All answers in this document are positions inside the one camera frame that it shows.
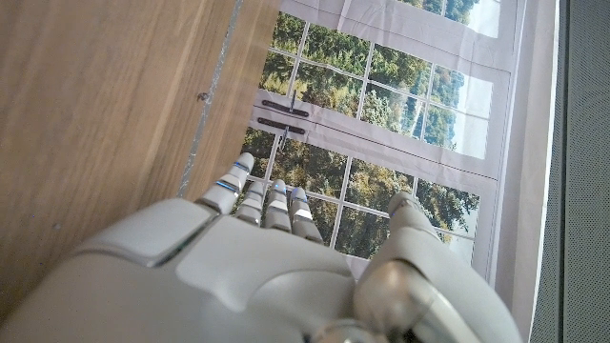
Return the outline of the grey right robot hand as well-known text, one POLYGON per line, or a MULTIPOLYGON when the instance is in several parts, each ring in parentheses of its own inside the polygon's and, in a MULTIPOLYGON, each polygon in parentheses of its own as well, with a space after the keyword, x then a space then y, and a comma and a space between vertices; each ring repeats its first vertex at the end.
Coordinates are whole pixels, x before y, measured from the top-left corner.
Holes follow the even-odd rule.
POLYGON ((243 153, 199 199, 157 202, 81 243, 1 326, 5 342, 517 342, 417 200, 359 273, 323 244, 305 192, 248 183, 243 153))

